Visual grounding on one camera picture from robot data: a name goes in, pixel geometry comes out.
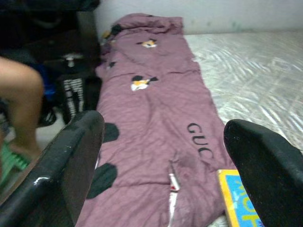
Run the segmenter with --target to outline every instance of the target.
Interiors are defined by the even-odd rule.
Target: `colorful book cover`
[[[231,227],[264,227],[237,170],[219,170],[219,181]]]

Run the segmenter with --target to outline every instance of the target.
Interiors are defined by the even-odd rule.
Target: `wrinkled fabric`
[[[180,191],[171,226],[206,226],[224,210],[217,170],[234,166],[182,19],[132,14],[116,24],[123,30],[97,74],[98,111],[120,132],[102,145],[99,165],[115,165],[118,176],[86,200],[76,226],[167,227],[172,171]]]

